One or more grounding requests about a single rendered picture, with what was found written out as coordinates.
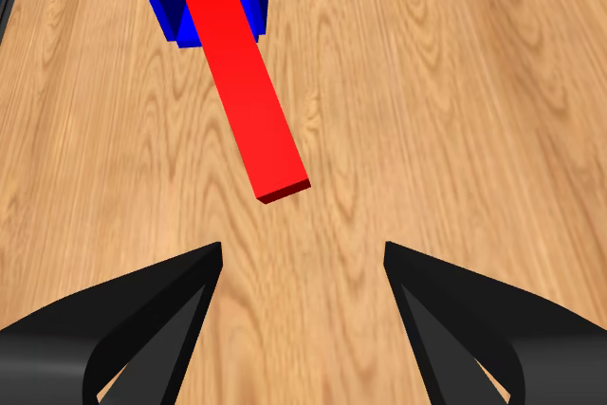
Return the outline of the thin red peg bar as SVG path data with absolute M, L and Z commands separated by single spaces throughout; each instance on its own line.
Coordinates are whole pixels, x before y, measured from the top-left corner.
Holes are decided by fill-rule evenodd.
M 256 199 L 310 181 L 240 0 L 186 0 Z

